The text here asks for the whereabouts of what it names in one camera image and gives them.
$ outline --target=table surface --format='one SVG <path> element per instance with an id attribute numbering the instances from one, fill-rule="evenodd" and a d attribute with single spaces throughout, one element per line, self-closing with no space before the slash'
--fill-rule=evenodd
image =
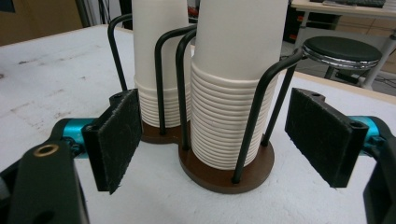
<path id="1" fill-rule="evenodd" d="M 309 0 L 293 0 L 291 6 L 301 11 L 396 20 L 396 11 L 377 7 L 330 7 Z"/>
<path id="2" fill-rule="evenodd" d="M 131 89 L 133 33 L 116 30 L 116 39 Z M 0 58 L 0 170 L 45 141 L 57 120 L 98 117 L 108 97 L 121 91 L 105 26 L 4 46 Z M 291 86 L 325 95 L 346 115 L 377 116 L 396 133 L 396 97 L 299 73 Z M 141 142 L 111 196 L 96 191 L 89 161 L 75 160 L 91 222 L 365 223 L 362 191 L 375 161 L 359 157 L 348 187 L 331 189 L 284 132 L 289 99 L 290 92 L 271 138 L 272 173 L 247 193 L 224 195 L 196 185 L 180 167 L 174 144 Z"/>

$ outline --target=brown wooden base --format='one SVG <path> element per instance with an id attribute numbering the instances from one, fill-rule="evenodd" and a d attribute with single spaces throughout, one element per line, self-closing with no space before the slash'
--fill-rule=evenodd
<path id="1" fill-rule="evenodd" d="M 159 128 L 143 122 L 142 141 L 152 144 L 178 144 L 178 156 L 184 172 L 201 187 L 224 194 L 244 193 L 257 188 L 271 173 L 275 160 L 271 143 L 268 147 L 260 146 L 256 158 L 244 168 L 240 182 L 233 184 L 233 170 L 224 171 L 212 168 L 201 162 L 192 149 L 181 148 L 180 126 L 166 129 L 166 134 L 160 135 Z"/>

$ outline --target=black metal rod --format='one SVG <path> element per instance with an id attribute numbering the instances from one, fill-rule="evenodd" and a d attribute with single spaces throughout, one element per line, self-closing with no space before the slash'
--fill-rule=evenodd
<path id="1" fill-rule="evenodd" d="M 242 140 L 241 149 L 239 151 L 238 161 L 235 166 L 235 171 L 233 172 L 232 182 L 234 184 L 239 183 L 241 179 L 241 175 L 243 172 L 245 160 L 248 154 L 248 148 L 250 146 L 251 138 L 254 133 L 254 128 L 257 123 L 257 119 L 259 117 L 262 100 L 264 98 L 265 91 L 271 80 L 278 74 L 280 71 L 292 67 L 297 64 L 298 61 L 303 57 L 303 51 L 301 49 L 297 49 L 294 51 L 293 55 L 289 56 L 288 59 L 282 60 L 278 63 L 273 64 L 270 68 L 265 71 L 265 73 L 260 78 L 260 81 L 257 85 L 256 91 L 254 93 L 253 102 L 250 108 L 250 113 L 247 119 L 247 127 L 245 129 L 244 138 Z"/>
<path id="2" fill-rule="evenodd" d="M 186 90 L 184 83 L 184 52 L 189 42 L 196 36 L 197 30 L 188 32 L 178 43 L 176 50 L 176 75 L 177 75 L 177 93 L 178 108 L 180 113 L 181 126 L 181 146 L 184 150 L 189 150 L 189 137 L 187 133 L 187 107 L 186 107 Z"/>
<path id="3" fill-rule="evenodd" d="M 119 75 L 119 80 L 123 91 L 127 91 L 128 88 L 126 87 L 125 76 L 122 71 L 120 55 L 117 49 L 116 39 L 114 37 L 114 29 L 118 23 L 122 21 L 129 21 L 131 19 L 132 19 L 132 14 L 125 14 L 122 16 L 118 16 L 117 18 L 115 18 L 110 22 L 107 28 L 108 42 L 110 43 L 111 52 L 113 53 L 114 63 L 116 64 L 117 73 Z"/>
<path id="4" fill-rule="evenodd" d="M 158 116 L 160 121 L 160 134 L 166 134 L 165 130 L 165 106 L 163 102 L 163 57 L 161 51 L 163 44 L 170 38 L 185 35 L 189 31 L 196 29 L 197 25 L 179 28 L 163 34 L 155 45 L 154 62 L 155 62 L 155 76 L 157 82 L 157 98 L 158 98 Z"/>
<path id="5" fill-rule="evenodd" d="M 296 64 L 288 69 L 286 72 L 285 78 L 283 79 L 282 87 L 280 88 L 279 95 L 277 96 L 277 100 L 274 106 L 273 113 L 271 115 L 270 121 L 268 122 L 267 130 L 265 131 L 264 138 L 262 139 L 261 145 L 263 147 L 267 147 L 270 142 L 270 137 L 272 131 L 274 130 L 277 116 L 279 115 L 280 108 L 282 107 L 283 101 L 285 100 L 286 93 L 288 92 L 289 85 L 291 83 L 291 79 L 293 78 L 294 70 L 296 68 Z"/>

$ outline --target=chair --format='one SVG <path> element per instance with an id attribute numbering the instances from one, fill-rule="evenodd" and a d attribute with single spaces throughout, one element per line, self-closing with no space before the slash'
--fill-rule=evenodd
<path id="1" fill-rule="evenodd" d="M 329 65 L 325 78 L 330 79 L 334 69 L 369 70 L 378 64 L 382 53 L 363 42 L 336 36 L 316 36 L 305 40 L 304 55 Z"/>

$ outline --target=desk leg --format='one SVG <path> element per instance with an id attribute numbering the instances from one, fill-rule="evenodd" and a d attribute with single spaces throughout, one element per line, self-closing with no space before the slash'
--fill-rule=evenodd
<path id="1" fill-rule="evenodd" d="M 373 82 L 378 75 L 378 72 L 381 70 L 384 63 L 387 61 L 389 55 L 393 52 L 396 47 L 396 30 L 393 31 L 393 34 L 389 36 L 388 40 L 385 42 L 384 46 L 381 49 L 382 58 L 378 62 L 378 65 L 370 70 L 367 74 L 367 78 L 364 79 L 364 82 L 361 83 L 361 87 L 364 89 L 372 90 Z"/>
<path id="2" fill-rule="evenodd" d="M 306 11 L 303 17 L 303 21 L 300 25 L 300 29 L 298 30 L 297 39 L 294 44 L 295 49 L 299 48 L 304 43 L 304 33 L 305 33 L 306 23 L 308 22 L 308 17 L 309 17 L 309 11 Z"/>

